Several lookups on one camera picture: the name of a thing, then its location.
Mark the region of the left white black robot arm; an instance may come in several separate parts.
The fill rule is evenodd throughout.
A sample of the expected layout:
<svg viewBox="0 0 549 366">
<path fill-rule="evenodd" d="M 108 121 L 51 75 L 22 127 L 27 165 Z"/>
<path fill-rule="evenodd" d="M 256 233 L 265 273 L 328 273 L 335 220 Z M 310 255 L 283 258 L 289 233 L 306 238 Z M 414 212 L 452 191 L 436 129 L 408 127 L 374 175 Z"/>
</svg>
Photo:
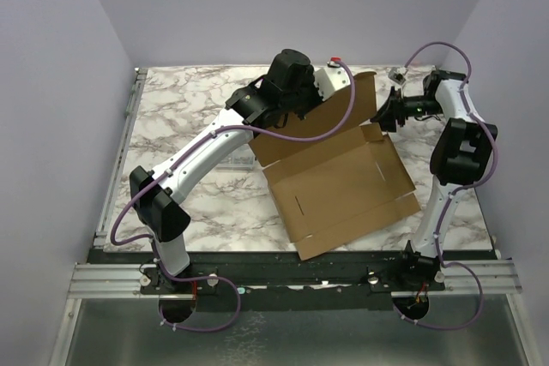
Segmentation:
<svg viewBox="0 0 549 366">
<path fill-rule="evenodd" d="M 149 171 L 137 166 L 130 173 L 129 206 L 149 230 L 168 291 L 181 292 L 190 280 L 184 241 L 190 216 L 181 205 L 193 188 L 234 150 L 260 134 L 276 136 L 289 115 L 304 119 L 333 92 L 329 69 L 314 69 L 306 55 L 284 49 L 184 148 Z"/>
</svg>

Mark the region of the brown cardboard box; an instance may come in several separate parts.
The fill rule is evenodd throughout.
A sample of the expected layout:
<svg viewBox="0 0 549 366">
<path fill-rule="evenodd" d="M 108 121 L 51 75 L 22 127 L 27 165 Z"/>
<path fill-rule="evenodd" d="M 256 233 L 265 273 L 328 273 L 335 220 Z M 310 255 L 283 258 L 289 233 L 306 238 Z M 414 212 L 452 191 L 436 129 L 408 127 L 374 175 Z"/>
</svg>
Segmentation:
<svg viewBox="0 0 549 366">
<path fill-rule="evenodd" d="M 288 238 L 306 261 L 420 211 L 415 186 L 377 111 L 375 74 L 354 76 L 355 103 L 341 129 L 297 143 L 258 135 L 250 147 Z"/>
</svg>

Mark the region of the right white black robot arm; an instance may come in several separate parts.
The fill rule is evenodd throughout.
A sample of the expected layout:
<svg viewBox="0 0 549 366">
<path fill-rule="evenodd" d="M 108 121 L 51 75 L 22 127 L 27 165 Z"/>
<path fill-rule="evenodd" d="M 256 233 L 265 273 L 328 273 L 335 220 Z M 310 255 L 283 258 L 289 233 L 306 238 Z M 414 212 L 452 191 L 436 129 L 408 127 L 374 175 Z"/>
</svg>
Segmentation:
<svg viewBox="0 0 549 366">
<path fill-rule="evenodd" d="M 423 93 L 407 97 L 405 76 L 389 73 L 395 83 L 371 119 L 383 131 L 395 132 L 410 117 L 443 116 L 445 126 L 431 154 L 432 186 L 417 231 L 407 242 L 394 269 L 394 282 L 412 290 L 436 280 L 443 266 L 443 243 L 455 210 L 468 189 L 481 185 L 496 162 L 498 128 L 485 123 L 468 94 L 468 76 L 435 69 L 423 80 Z"/>
</svg>

